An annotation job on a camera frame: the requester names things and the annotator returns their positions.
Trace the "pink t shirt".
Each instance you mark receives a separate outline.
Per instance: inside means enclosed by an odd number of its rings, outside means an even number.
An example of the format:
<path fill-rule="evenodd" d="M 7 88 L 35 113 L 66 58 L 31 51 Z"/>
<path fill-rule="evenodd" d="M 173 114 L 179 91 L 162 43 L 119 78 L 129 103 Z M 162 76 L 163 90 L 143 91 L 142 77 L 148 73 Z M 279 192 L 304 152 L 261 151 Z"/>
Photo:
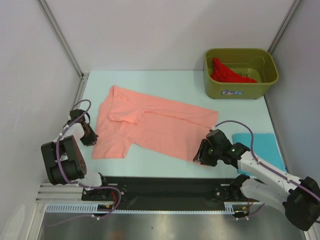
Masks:
<path fill-rule="evenodd" d="M 92 158 L 123 159 L 136 144 L 191 162 L 218 115 L 215 110 L 114 85 L 99 107 Z"/>

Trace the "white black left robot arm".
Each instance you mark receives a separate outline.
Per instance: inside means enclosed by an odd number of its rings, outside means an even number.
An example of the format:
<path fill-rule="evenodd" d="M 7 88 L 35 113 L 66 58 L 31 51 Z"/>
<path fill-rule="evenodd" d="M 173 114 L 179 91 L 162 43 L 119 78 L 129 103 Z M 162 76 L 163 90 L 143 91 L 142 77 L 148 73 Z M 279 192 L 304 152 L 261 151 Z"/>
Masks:
<path fill-rule="evenodd" d="M 74 109 L 69 112 L 69 120 L 59 136 L 41 146 L 46 174 L 52 185 L 74 185 L 83 189 L 85 197 L 93 201 L 105 200 L 111 188 L 103 183 L 102 175 L 89 172 L 80 145 L 91 147 L 98 141 L 98 135 L 90 126 L 87 111 Z"/>

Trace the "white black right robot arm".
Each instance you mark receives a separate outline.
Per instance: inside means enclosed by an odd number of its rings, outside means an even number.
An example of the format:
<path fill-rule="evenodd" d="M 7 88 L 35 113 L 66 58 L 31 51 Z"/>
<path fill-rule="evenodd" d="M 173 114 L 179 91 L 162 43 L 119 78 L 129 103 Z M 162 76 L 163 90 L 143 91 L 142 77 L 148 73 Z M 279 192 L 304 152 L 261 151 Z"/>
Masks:
<path fill-rule="evenodd" d="M 258 200 L 283 213 L 291 224 L 308 231 L 320 218 L 320 187 L 311 177 L 304 179 L 282 171 L 254 154 L 240 142 L 231 144 L 219 130 L 210 130 L 202 139 L 195 162 L 216 166 L 218 161 L 251 176 L 240 174 L 231 185 L 230 194 L 242 201 Z"/>

